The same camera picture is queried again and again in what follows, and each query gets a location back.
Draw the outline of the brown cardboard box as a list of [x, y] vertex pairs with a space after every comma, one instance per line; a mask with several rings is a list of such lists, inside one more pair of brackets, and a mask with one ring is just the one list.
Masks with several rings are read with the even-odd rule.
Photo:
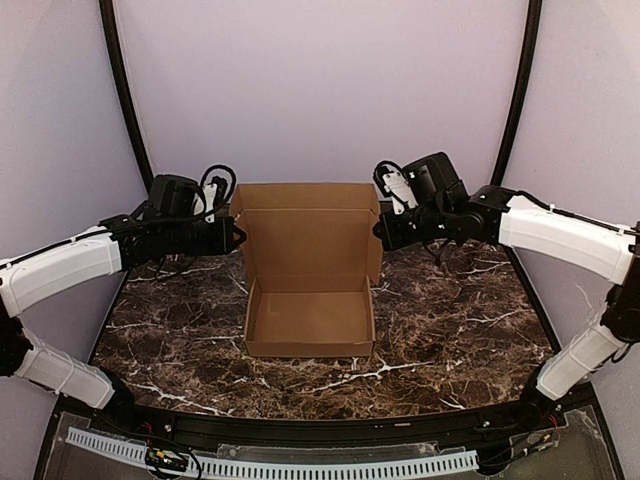
[[376, 340], [372, 286], [383, 248], [372, 235], [380, 204], [370, 183], [242, 184], [230, 205], [248, 237], [248, 354], [369, 357]]

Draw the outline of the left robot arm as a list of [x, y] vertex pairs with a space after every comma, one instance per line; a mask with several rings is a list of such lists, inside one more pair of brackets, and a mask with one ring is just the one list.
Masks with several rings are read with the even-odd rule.
[[130, 404], [129, 389], [100, 368], [71, 357], [26, 329], [30, 307], [90, 280], [128, 272], [175, 255], [228, 255], [247, 235], [223, 214], [237, 186], [235, 172], [213, 165], [200, 180], [162, 174], [132, 213], [1, 263], [1, 374], [105, 410]]

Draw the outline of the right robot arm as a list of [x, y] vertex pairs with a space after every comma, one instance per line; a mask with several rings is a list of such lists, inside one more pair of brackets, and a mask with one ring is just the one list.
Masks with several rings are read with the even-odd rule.
[[372, 177], [392, 202], [374, 227], [387, 251], [475, 240], [543, 254], [611, 283], [597, 317], [540, 367], [524, 400], [557, 401], [617, 352], [638, 343], [638, 228], [569, 212], [523, 190], [485, 185], [469, 194], [443, 152], [404, 167], [382, 160]]

